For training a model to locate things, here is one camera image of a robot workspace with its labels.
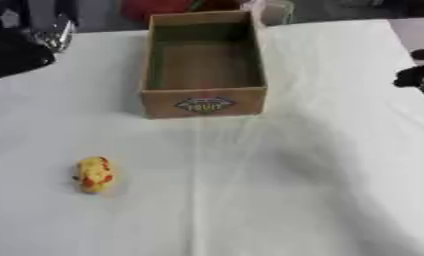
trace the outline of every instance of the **sticker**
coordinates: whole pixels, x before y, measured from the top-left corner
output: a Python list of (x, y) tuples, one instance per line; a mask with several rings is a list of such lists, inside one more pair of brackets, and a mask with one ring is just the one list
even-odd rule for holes
[(199, 114), (210, 114), (213, 112), (217, 112), (223, 110), (227, 107), (234, 105), (235, 103), (226, 100), (223, 98), (215, 97), (215, 98), (199, 98), (199, 99), (187, 99), (181, 101), (175, 106), (178, 108), (182, 108), (189, 112), (199, 113)]

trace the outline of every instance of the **yellow toy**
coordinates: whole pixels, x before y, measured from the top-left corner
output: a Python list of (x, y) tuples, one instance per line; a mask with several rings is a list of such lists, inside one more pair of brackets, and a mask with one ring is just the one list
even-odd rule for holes
[(77, 164), (81, 190), (86, 193), (98, 193), (111, 186), (115, 172), (110, 162), (101, 156), (88, 157)]

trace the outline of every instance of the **red spot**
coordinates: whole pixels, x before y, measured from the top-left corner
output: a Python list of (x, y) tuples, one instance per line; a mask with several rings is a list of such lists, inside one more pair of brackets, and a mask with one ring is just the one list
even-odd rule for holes
[(100, 159), (103, 161), (102, 163), (103, 169), (105, 169), (106, 171), (109, 171), (108, 160), (104, 157), (100, 157)]
[(90, 188), (92, 186), (94, 186), (94, 182), (92, 180), (90, 180), (88, 177), (83, 179), (83, 186)]
[(103, 180), (104, 182), (110, 182), (112, 180), (112, 175), (108, 175), (105, 177), (105, 179)]

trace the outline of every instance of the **red object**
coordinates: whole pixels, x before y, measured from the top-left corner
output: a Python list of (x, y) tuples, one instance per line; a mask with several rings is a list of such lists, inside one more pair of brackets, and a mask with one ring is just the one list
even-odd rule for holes
[(185, 12), (191, 0), (123, 0), (122, 15), (148, 23), (151, 15)]
[(83, 179), (83, 186), (90, 188), (90, 187), (94, 186), (94, 182), (86, 177), (86, 178)]

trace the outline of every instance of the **white table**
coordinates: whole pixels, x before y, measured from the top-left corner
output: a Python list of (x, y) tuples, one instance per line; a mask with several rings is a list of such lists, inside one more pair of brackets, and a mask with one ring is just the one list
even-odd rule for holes
[[(424, 256), (424, 97), (387, 21), (261, 32), (261, 116), (146, 120), (144, 32), (0, 80), (0, 255)], [(73, 164), (103, 155), (115, 189)]]

